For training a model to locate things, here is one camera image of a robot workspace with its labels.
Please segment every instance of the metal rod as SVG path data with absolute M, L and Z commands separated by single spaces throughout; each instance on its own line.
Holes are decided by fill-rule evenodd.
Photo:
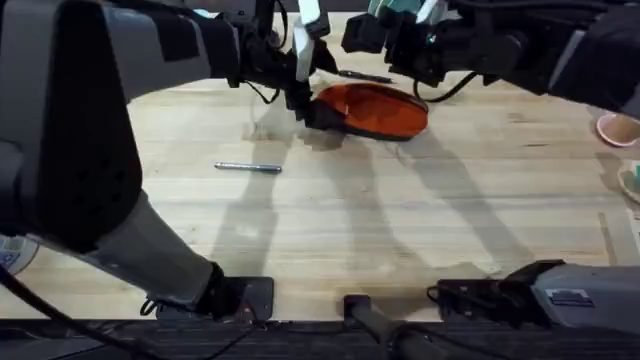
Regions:
M 278 165 L 236 164 L 236 163 L 217 162 L 214 166 L 216 167 L 216 169 L 221 169 L 221 170 L 247 170 L 247 171 L 257 171 L 257 172 L 274 174 L 274 175 L 282 172 L 282 166 L 278 166 Z

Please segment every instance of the wooden table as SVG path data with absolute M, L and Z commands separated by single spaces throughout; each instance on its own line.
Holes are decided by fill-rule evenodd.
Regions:
M 342 51 L 348 16 L 332 15 L 326 38 L 338 64 L 386 73 L 382 55 Z M 313 77 L 316 90 L 341 82 Z M 584 105 L 474 81 L 432 106 L 429 129 L 404 144 L 310 131 L 283 98 L 265 106 L 225 81 L 147 95 L 130 113 L 158 212 L 228 275 L 273 277 L 277 319 L 339 319 L 343 295 L 367 293 L 392 317 L 436 320 L 424 289 L 441 278 L 501 277 L 535 259 L 640 263 L 616 185 L 635 153 L 601 145 Z M 216 161 L 284 171 L 220 171 Z M 144 300 L 47 249 L 19 277 L 78 318 L 134 318 Z M 4 290 L 0 316 L 41 317 Z

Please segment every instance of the metal pen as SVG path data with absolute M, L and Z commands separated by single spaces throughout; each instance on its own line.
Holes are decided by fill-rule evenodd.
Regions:
M 338 71 L 338 75 L 349 78 L 349 79 L 373 81 L 380 84 L 393 84 L 393 80 L 391 78 L 377 76 L 377 75 L 363 74 L 361 72 L 357 72 L 353 70 L 340 70 Z
M 216 169 L 221 169 L 221 170 L 247 170 L 247 171 L 257 171 L 257 172 L 274 174 L 274 175 L 282 172 L 282 166 L 278 166 L 278 165 L 236 164 L 236 163 L 217 162 L 214 166 L 216 167 Z

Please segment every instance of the gray robot arm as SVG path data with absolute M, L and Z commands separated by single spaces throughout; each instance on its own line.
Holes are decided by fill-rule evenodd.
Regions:
M 189 249 L 142 191 L 126 105 L 199 79 L 237 86 L 247 30 L 123 3 L 137 6 L 0 1 L 0 229 L 37 234 L 185 313 L 234 314 L 242 290 Z M 270 305 L 260 309 L 270 316 Z

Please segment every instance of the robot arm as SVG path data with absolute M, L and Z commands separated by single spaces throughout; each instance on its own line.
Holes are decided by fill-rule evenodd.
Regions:
M 622 1 L 425 1 L 414 12 L 383 6 L 350 19 L 342 46 L 384 52 L 390 71 L 434 87 L 449 71 L 473 71 L 485 85 L 502 79 L 640 119 L 638 19 L 640 6 Z M 445 319 L 640 333 L 638 279 L 637 266 L 546 261 L 503 280 L 441 280 L 433 299 Z
M 207 78 L 287 89 L 292 59 L 255 22 L 118 4 L 0 1 L 0 229 L 39 235 L 188 314 L 234 315 L 251 301 L 243 284 L 258 281 L 267 304 L 254 316 L 266 319 L 271 279 L 225 277 L 149 204 L 126 105 Z
M 426 1 L 415 14 L 382 7 L 351 19 L 342 45 L 385 51 L 390 71 L 433 87 L 474 71 L 485 85 L 503 79 L 640 118 L 639 16 L 630 1 Z

